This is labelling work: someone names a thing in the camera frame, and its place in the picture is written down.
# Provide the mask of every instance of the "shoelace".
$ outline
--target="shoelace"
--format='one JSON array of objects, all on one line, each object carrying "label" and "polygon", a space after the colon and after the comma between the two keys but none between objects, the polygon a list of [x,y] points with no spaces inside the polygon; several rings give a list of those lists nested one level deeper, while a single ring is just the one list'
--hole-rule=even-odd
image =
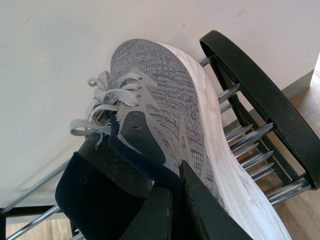
[{"label": "shoelace", "polygon": [[90,87],[95,87],[94,97],[87,108],[85,119],[75,119],[70,122],[70,133],[74,136],[88,136],[93,133],[100,134],[100,140],[96,147],[100,145],[104,135],[110,135],[111,125],[99,122],[104,111],[117,112],[120,103],[127,106],[137,106],[139,95],[132,91],[141,87],[137,83],[125,84],[127,79],[140,80],[139,74],[128,73],[117,80],[113,80],[108,71],[103,71],[97,78],[90,77],[87,83]]}]

